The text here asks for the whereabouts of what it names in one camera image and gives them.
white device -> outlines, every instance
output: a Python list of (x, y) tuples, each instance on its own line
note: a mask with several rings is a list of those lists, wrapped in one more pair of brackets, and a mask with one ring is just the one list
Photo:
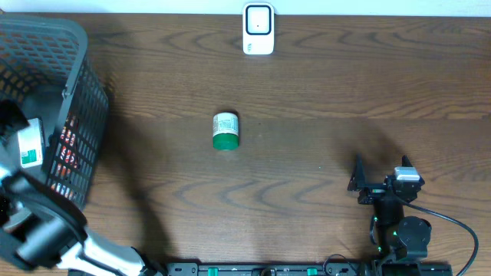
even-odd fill
[(275, 47), (275, 10), (268, 3), (249, 3), (242, 11), (243, 50), (271, 54)]

white label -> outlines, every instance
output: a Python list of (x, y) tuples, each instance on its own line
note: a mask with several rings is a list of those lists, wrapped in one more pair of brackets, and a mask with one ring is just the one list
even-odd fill
[(213, 136), (224, 133), (239, 135), (239, 118), (234, 113), (219, 113), (213, 117)]
[(17, 132), (22, 168), (39, 166), (43, 163), (41, 121), (30, 119), (28, 122), (28, 127)]

wooden surface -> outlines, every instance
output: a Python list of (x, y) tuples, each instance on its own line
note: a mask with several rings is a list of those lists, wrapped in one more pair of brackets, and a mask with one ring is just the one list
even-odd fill
[[(366, 258), (354, 154), (380, 181), (407, 154), (427, 181), (414, 203), (474, 228), (469, 275), (489, 275), (491, 19), (277, 16), (275, 52), (251, 57), (240, 16), (48, 16), (87, 30), (114, 95), (95, 231), (160, 261)], [(212, 116), (228, 109), (241, 145), (220, 152)], [(429, 260), (463, 267), (467, 232), (406, 214), (431, 222)]]

green connector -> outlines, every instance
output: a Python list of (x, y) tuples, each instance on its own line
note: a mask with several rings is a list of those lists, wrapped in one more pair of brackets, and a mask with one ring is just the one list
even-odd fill
[(307, 268), (307, 276), (317, 275), (317, 268)]
[(208, 268), (208, 276), (218, 276), (218, 268)]

wire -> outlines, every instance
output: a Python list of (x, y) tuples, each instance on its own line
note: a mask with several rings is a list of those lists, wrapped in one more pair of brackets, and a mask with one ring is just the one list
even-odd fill
[(435, 215), (441, 219), (445, 219), (449, 222), (453, 222), (455, 223), (456, 225), (466, 229), (472, 236), (473, 236), (473, 239), (474, 239), (474, 250), (473, 250), (473, 253), (471, 254), (470, 258), (469, 258), (469, 261), (467, 261), (466, 265), (464, 265), (464, 267), (462, 268), (462, 270), (456, 274), (456, 276), (461, 276), (463, 275), (464, 273), (466, 273), (467, 269), (470, 268), (470, 266), (473, 264), (474, 262), (474, 259), (476, 258), (476, 255), (477, 255), (477, 250), (479, 249), (479, 239), (477, 238), (477, 235), (476, 233), (474, 232), (474, 230), (471, 229), (471, 227), (463, 224), (462, 222), (459, 222), (458, 220), (454, 219), (454, 218), (451, 218), (449, 216), (446, 216), (446, 215), (442, 215), (440, 214), (439, 212), (435, 212), (435, 211), (431, 211), (429, 209), (425, 209), (423, 207), (419, 207), (419, 206), (416, 206), (416, 205), (412, 205), (410, 203), (407, 203), (405, 202), (402, 198), (400, 198), (399, 196), (393, 194), (395, 199), (400, 202), (401, 204), (409, 207), (409, 208), (412, 208), (412, 209), (416, 209), (418, 211), (421, 211), (421, 212), (425, 212), (427, 214), (430, 214), (430, 215)]
[(325, 260), (324, 264), (322, 264), (322, 271), (323, 271), (323, 272), (324, 272), (324, 273), (325, 273), (327, 276), (332, 276), (330, 273), (328, 273), (328, 272), (326, 271), (326, 267), (328, 266), (329, 261), (330, 261), (330, 260), (332, 259), (332, 257), (334, 257), (334, 256), (339, 256), (339, 257), (342, 257), (342, 258), (343, 258), (343, 259), (346, 261), (346, 263), (348, 263), (348, 265), (349, 265), (349, 266), (350, 266), (350, 268), (351, 268), (351, 269), (354, 271), (354, 273), (355, 273), (356, 275), (358, 275), (358, 269), (354, 269), (354, 266), (353, 266), (353, 265), (350, 263), (350, 261), (348, 261), (348, 260), (346, 259), (346, 257), (345, 257), (345, 256), (343, 256), (343, 255), (341, 255), (341, 254), (333, 254), (333, 255), (329, 256), (329, 257), (328, 257), (328, 258)]

